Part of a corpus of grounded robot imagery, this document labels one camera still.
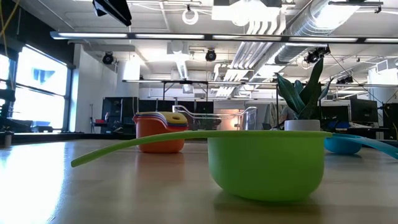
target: blue plastic bowl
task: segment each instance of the blue plastic bowl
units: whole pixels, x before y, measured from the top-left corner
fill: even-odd
[[[358,138],[357,136],[352,136],[349,134],[342,134],[341,137],[344,138]],[[338,138],[326,138],[324,141],[325,149],[330,152],[337,154],[356,154],[361,150],[362,144],[352,142],[349,140],[338,139]]]

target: white pot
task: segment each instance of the white pot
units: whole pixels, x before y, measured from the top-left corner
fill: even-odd
[[[319,120],[290,120],[285,121],[285,131],[320,131]]]

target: bright window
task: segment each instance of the bright window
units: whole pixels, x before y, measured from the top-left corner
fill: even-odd
[[[28,47],[19,53],[17,83],[65,95],[68,68]]]
[[[63,128],[67,75],[66,65],[24,47],[19,53],[12,118],[33,121],[32,126]]]
[[[3,80],[8,79],[8,73],[10,68],[10,60],[3,55],[0,55],[0,78]]]
[[[12,118],[33,121],[33,126],[62,128],[65,99],[17,87]]]

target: green plastic bowl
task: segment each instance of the green plastic bowl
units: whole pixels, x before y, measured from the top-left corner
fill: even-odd
[[[107,153],[157,141],[208,138],[211,175],[233,195],[268,202],[307,198],[323,176],[320,131],[184,131],[125,141],[72,161],[76,167]]]

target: light wooden surface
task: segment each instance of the light wooden surface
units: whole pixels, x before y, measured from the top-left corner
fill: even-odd
[[[128,149],[70,168],[73,158],[116,142],[1,149],[0,223],[398,223],[398,162],[374,149],[327,153],[322,184],[307,201],[274,204],[224,193],[204,143],[181,154]]]

